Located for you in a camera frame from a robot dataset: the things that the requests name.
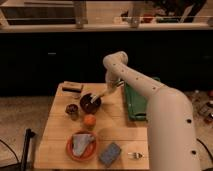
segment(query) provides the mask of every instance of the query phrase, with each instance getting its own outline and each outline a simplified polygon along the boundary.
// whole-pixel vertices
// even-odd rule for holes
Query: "green container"
[[[153,79],[160,81],[158,77],[153,77]],[[124,84],[124,92],[129,119],[131,121],[146,121],[147,100],[127,83]]]

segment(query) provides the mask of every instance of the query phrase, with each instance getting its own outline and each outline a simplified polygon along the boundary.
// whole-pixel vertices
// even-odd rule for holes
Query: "gray sponge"
[[[109,167],[120,155],[121,148],[112,142],[108,147],[100,154],[99,160],[106,166]]]

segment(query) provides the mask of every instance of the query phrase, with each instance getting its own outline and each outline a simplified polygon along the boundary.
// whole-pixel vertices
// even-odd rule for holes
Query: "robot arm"
[[[125,52],[104,58],[109,92],[123,79],[148,100],[148,144],[151,171],[200,171],[193,107],[180,91],[126,66]]]

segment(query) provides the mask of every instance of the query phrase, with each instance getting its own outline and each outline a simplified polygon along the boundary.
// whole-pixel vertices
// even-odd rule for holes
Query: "wooden tabletop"
[[[98,160],[101,152],[112,142],[120,146],[122,152],[109,169],[149,169],[146,123],[129,121],[123,87],[113,94],[102,98],[102,105],[95,113],[97,122],[93,132],[98,137],[98,149],[95,156],[84,162],[71,159],[66,153],[67,140],[73,133],[86,129],[82,124],[85,113],[81,110],[79,99],[72,93],[62,91],[59,84],[52,104],[45,131],[36,151],[34,167],[37,169],[105,169]],[[87,93],[99,93],[105,84],[85,83],[81,96]],[[66,106],[74,103],[79,106],[79,118],[73,121],[66,114]],[[138,160],[129,158],[127,153],[140,152],[145,157]]]

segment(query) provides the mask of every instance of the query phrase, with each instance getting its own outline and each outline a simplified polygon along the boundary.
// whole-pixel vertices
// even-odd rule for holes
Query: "small bowl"
[[[92,136],[95,137],[95,140],[87,146],[84,153],[79,157],[73,154],[73,143],[72,143],[73,136],[67,141],[67,145],[66,145],[66,151],[73,160],[80,161],[80,162],[90,160],[95,155],[97,150],[97,137],[95,136],[93,132],[86,131],[86,130],[78,131],[74,134],[91,134]]]

